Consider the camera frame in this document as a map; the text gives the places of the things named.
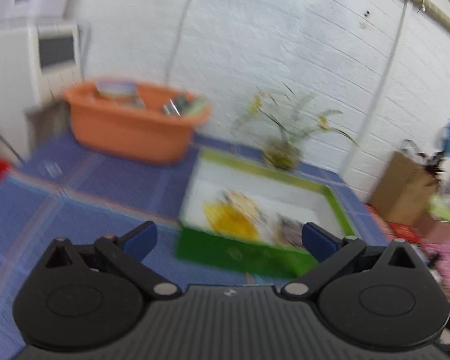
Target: white brick wall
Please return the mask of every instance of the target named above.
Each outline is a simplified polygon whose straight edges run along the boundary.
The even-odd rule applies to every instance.
[[[450,13],[449,0],[432,1]],[[233,122],[257,86],[283,83],[318,94],[311,112],[341,109],[344,115],[333,120],[358,136],[403,6],[403,0],[70,0],[67,16],[91,25],[86,76],[169,78],[210,97],[214,115],[204,133],[259,144],[234,135]],[[351,161],[344,137],[322,135],[304,145],[310,163],[335,171],[350,165],[346,179],[364,198],[402,138],[429,150],[431,131],[450,111],[450,35],[413,13],[404,36],[403,55],[379,99],[383,107]]]
[[[449,0],[432,0],[450,15]],[[450,34],[410,7],[393,74],[344,178],[366,200],[403,139],[431,154],[450,115]],[[445,164],[450,170],[450,160]]]

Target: potted plant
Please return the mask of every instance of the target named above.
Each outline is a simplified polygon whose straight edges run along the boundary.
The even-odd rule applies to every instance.
[[[341,111],[328,109],[305,122],[304,109],[315,98],[315,94],[298,97],[287,85],[284,86],[286,91],[259,90],[247,112],[235,122],[237,128],[242,128],[252,120],[265,119],[277,126],[280,135],[267,138],[262,149],[265,164],[281,170],[296,168],[302,159],[302,151],[299,148],[301,142],[324,132],[341,134],[356,144],[346,132],[330,126],[328,117],[342,114]]]

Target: electrical cable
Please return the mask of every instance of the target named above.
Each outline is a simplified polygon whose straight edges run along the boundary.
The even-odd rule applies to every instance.
[[[15,149],[13,149],[12,145],[10,145],[10,144],[7,142],[7,140],[6,140],[4,137],[2,137],[1,134],[0,134],[0,140],[1,140],[1,142],[2,142],[6,147],[8,147],[8,149],[10,149],[10,151],[13,153],[13,155],[14,155],[15,157],[17,157],[18,160],[19,160],[22,164],[25,163],[25,161],[24,161],[23,158],[20,156],[20,154],[18,154],[18,153],[15,151]]]

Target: blue gripper pad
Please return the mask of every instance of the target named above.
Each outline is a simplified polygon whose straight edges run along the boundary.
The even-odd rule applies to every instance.
[[[124,252],[137,261],[142,261],[157,244],[158,231],[153,222],[145,222],[126,233],[118,240],[118,245]]]
[[[321,263],[336,253],[343,246],[343,241],[315,223],[308,222],[302,228],[302,245]]]

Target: plant pot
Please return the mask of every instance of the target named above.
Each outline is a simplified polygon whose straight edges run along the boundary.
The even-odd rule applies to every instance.
[[[283,139],[269,139],[262,150],[263,161],[279,170],[295,169],[302,158],[302,151]]]

